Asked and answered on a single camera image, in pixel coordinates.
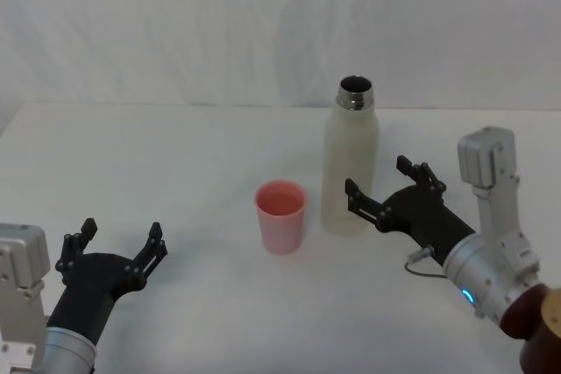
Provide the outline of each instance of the cable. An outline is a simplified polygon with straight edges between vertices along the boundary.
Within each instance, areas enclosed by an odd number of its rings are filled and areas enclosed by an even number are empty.
[[[412,275],[416,275],[416,276],[422,276],[423,278],[437,278],[437,279],[448,279],[446,278],[444,275],[439,275],[437,273],[421,273],[421,272],[416,272],[413,269],[411,269],[409,267],[409,262],[407,262],[403,268],[405,269],[406,272],[411,273]]]

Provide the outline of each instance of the plastic cup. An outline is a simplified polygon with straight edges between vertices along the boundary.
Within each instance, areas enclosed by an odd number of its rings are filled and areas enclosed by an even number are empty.
[[[300,247],[303,239],[306,191],[290,180],[269,181],[255,194],[261,237],[265,248],[282,256]]]

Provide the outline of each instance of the white wall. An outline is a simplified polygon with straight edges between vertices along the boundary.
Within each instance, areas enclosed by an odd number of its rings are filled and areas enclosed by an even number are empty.
[[[339,78],[360,73],[381,107],[561,109],[561,0],[0,0],[0,11],[9,104],[327,105]]]

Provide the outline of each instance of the white table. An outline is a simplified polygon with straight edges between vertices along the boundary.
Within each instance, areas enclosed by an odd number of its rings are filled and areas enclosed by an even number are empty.
[[[41,226],[51,263],[88,216],[89,251],[133,257],[152,221],[170,251],[146,289],[120,300],[98,346],[102,374],[520,372],[520,342],[480,321],[452,283],[402,269],[403,234],[339,237],[318,225],[327,109],[29,104],[0,138],[0,221]],[[380,110],[374,196],[408,184],[405,153],[448,185],[478,228],[456,143],[486,124],[515,130],[522,226],[559,285],[561,113]],[[307,236],[288,257],[261,246],[253,208],[264,181],[309,191]],[[421,269],[437,270],[432,262]],[[63,286],[46,276],[50,314]]]

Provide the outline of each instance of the water bottle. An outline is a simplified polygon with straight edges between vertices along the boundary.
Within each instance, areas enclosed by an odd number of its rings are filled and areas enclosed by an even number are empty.
[[[378,136],[372,83],[363,76],[344,78],[325,125],[321,209],[323,229],[335,234],[352,235],[366,228],[367,222],[347,209],[344,181],[351,178],[362,192],[371,193]]]

